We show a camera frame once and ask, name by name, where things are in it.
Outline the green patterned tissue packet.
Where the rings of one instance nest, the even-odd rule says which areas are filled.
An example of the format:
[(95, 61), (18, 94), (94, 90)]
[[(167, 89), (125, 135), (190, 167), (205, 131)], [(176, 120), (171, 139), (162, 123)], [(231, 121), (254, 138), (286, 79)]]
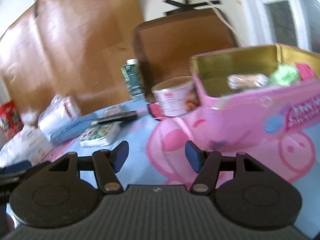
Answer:
[(92, 125), (78, 137), (78, 141), (81, 147), (107, 146), (112, 144), (120, 129), (121, 122), (119, 121)]

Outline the blue pig print tablecloth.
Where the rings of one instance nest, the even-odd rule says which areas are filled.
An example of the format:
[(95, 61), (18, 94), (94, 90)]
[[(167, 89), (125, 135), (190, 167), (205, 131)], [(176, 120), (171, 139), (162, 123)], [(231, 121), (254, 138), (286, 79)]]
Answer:
[[(123, 192), (103, 194), (92, 154), (51, 162), (10, 195), (2, 239), (319, 239), (319, 123), (230, 151), (210, 150), (198, 111), (132, 133), (116, 173)], [(222, 154), (215, 190), (193, 194), (185, 143)]]

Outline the pink gold tin box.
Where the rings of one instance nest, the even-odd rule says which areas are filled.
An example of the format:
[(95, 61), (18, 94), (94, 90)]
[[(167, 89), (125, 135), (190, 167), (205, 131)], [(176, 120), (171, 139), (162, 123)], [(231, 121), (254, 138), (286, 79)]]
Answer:
[(233, 92), (233, 74), (270, 76), (280, 64), (319, 73), (319, 54), (283, 44), (233, 48), (193, 56), (190, 69), (201, 103), (196, 132), (210, 150), (230, 151), (319, 123), (319, 77), (287, 87)]

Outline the red snack box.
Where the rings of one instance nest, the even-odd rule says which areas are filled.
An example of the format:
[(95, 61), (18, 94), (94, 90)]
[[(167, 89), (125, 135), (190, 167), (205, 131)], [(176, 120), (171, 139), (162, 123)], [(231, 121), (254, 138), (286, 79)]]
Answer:
[(11, 100), (0, 107), (1, 129), (5, 137), (10, 140), (24, 126), (14, 100)]

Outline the blue folded towel pack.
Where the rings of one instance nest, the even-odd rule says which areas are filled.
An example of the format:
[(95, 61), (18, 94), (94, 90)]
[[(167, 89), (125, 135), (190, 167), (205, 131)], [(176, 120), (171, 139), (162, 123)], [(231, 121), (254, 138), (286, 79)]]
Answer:
[(50, 135), (50, 142), (54, 146), (59, 146), (67, 141), (70, 141), (80, 136), (86, 129), (91, 126), (91, 122), (97, 120), (98, 116), (95, 113), (84, 115), (72, 120), (55, 130)]

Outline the green white drink carton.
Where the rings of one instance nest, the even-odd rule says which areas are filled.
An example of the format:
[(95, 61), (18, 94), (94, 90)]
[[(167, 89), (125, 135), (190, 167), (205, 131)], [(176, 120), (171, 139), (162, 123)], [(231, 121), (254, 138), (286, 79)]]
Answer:
[(121, 66), (128, 93), (132, 101), (145, 99), (143, 81), (140, 77), (140, 68), (137, 59), (128, 59), (125, 65)]

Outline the red white tin can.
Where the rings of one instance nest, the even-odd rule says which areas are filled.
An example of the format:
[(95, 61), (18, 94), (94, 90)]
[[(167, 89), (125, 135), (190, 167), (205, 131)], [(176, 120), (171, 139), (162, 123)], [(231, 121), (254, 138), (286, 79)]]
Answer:
[(176, 117), (195, 110), (199, 99), (191, 76), (174, 77), (154, 85), (151, 89), (162, 113)]

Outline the cotton swab pack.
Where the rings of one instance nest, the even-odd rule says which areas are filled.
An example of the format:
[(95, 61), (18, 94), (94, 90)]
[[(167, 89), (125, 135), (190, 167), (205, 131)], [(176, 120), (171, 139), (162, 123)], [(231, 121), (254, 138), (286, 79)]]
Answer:
[(230, 89), (254, 89), (265, 87), (268, 84), (268, 77), (264, 74), (235, 74), (227, 77)]

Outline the white framed glass door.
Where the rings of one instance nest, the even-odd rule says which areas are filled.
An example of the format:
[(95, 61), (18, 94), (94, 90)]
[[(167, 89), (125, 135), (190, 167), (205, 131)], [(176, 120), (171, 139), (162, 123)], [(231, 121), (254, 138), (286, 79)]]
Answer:
[(319, 0), (241, 0), (250, 45), (319, 52)]

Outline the green soft item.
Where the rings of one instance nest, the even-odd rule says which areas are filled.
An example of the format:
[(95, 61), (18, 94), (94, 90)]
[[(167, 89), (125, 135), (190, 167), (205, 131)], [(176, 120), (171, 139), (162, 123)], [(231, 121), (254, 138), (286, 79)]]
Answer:
[(290, 86), (300, 82), (300, 73), (297, 67), (289, 64), (280, 64), (269, 77), (269, 84), (273, 86)]

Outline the bagged white paper rolls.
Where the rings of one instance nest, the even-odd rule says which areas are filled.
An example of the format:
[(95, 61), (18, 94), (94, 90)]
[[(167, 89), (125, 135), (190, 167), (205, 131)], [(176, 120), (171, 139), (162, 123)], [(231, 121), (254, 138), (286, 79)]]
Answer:
[(40, 114), (38, 127), (43, 133), (52, 133), (81, 116), (81, 110), (72, 96), (56, 94), (50, 105)]

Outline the wood pattern board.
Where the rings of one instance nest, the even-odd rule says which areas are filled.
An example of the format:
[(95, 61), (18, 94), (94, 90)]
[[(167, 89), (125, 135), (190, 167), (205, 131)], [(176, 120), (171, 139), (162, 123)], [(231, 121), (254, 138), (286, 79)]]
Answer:
[(121, 66), (134, 57), (139, 0), (39, 0), (1, 37), (1, 74), (34, 124), (56, 94), (87, 114), (129, 100)]

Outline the large white tissue pack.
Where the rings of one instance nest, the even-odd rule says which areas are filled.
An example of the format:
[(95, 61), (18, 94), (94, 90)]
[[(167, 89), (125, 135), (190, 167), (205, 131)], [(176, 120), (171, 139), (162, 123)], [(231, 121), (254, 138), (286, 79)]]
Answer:
[(25, 125), (1, 149), (1, 168), (29, 161), (37, 165), (53, 149), (40, 129)]

